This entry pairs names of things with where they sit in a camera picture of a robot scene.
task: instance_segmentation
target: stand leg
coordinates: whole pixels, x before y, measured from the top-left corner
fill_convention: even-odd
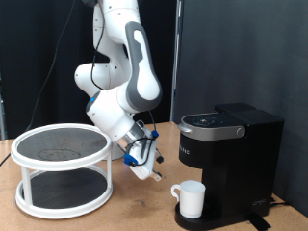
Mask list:
[[[108,187],[112,187],[112,153],[107,157],[107,184]]]
[[[21,173],[22,173],[22,181],[23,181],[23,192],[24,192],[26,204],[33,205],[29,169],[26,167],[21,167]]]

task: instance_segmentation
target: table surface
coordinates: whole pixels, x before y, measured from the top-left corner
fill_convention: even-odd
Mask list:
[[[179,159],[180,131],[172,122],[157,124],[160,133],[158,148],[165,161],[155,164],[163,175],[160,182],[145,181],[126,166],[122,159],[113,161],[114,193],[99,209],[78,218],[48,220],[34,218],[21,212],[15,205],[14,195],[21,181],[21,169],[12,158],[0,167],[0,227],[1,230],[183,230],[174,221],[176,198],[170,193],[174,184],[185,180],[201,181],[201,170],[183,165]],[[11,151],[13,140],[0,141],[0,160]],[[106,169],[106,162],[97,164]],[[291,206],[276,206],[269,210],[265,220],[271,231],[308,230],[308,218]],[[247,222],[216,229],[218,231],[256,231]]]

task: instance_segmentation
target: black backdrop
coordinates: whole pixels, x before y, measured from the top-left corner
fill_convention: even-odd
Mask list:
[[[175,122],[223,103],[284,118],[274,193],[308,216],[308,1],[184,0],[183,12]]]
[[[30,123],[72,2],[0,1],[0,65],[9,139],[23,133]],[[139,3],[141,23],[164,91],[163,101],[153,110],[153,115],[156,122],[169,121],[176,0]],[[74,72],[78,65],[92,61],[92,12],[92,8],[76,0],[55,68],[39,101],[33,128],[65,122],[91,124],[85,113],[89,98],[76,86]],[[101,56],[97,61],[106,58]],[[148,113],[138,114],[135,119],[151,123]]]

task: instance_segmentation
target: black mesh top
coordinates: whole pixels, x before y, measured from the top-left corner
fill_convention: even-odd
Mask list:
[[[47,171],[31,179],[31,189],[34,206],[67,209],[87,204],[101,196],[107,190],[107,181],[97,171],[86,168]]]
[[[22,141],[17,151],[40,161],[70,161],[87,157],[107,145],[106,138],[82,128],[58,128],[36,133]]]

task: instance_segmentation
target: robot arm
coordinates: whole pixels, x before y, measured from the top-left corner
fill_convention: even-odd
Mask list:
[[[108,56],[110,62],[95,64],[93,80],[104,90],[93,85],[90,64],[79,66],[75,73],[77,85],[91,97],[87,114],[113,142],[129,152],[125,156],[133,161],[126,163],[133,163],[130,168],[140,179],[160,180],[160,174],[153,169],[155,135],[132,118],[135,113],[154,109],[162,99],[146,34],[140,25],[137,0],[100,0],[94,7],[94,47],[102,30],[98,52]]]

